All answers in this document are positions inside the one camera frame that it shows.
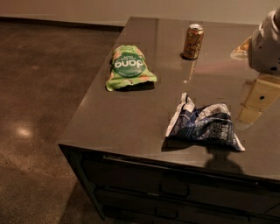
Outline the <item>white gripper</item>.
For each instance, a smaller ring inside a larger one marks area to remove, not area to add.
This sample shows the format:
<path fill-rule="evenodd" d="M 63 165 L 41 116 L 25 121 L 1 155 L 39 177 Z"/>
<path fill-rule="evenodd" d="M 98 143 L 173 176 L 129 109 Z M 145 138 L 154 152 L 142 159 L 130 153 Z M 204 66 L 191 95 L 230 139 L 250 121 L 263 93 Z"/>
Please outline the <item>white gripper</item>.
<path fill-rule="evenodd" d="M 253 124 L 280 96 L 280 8 L 270 12 L 253 32 L 248 63 L 260 74 L 251 84 L 237 118 L 240 124 Z"/>

